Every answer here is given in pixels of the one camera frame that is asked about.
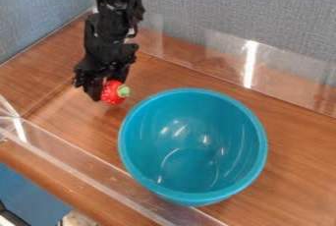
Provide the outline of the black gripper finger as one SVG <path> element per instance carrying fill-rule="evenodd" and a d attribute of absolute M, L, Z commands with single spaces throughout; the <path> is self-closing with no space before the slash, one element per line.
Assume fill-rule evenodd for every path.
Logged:
<path fill-rule="evenodd" d="M 102 77 L 89 79 L 85 83 L 85 92 L 94 101 L 102 99 L 102 91 L 105 87 L 105 79 Z"/>
<path fill-rule="evenodd" d="M 117 75 L 117 80 L 122 83 L 127 82 L 127 76 L 129 76 L 130 66 L 123 67 Z"/>

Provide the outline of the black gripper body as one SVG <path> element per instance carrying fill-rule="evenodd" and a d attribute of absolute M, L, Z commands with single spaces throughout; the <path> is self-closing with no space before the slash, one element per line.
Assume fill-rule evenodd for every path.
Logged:
<path fill-rule="evenodd" d="M 105 38 L 97 32 L 85 34 L 86 55 L 74 67 L 74 85 L 85 86 L 89 79 L 107 77 L 117 79 L 119 70 L 135 62 L 139 45 L 126 44 L 134 34 Z"/>

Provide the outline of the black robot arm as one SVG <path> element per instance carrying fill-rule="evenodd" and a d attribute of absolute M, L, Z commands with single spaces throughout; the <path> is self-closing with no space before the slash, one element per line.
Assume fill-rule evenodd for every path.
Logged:
<path fill-rule="evenodd" d="M 97 0 L 97 6 L 86 19 L 86 55 L 74 67 L 74 85 L 101 101 L 105 80 L 127 81 L 139 45 L 126 40 L 137 37 L 146 9 L 142 0 Z"/>

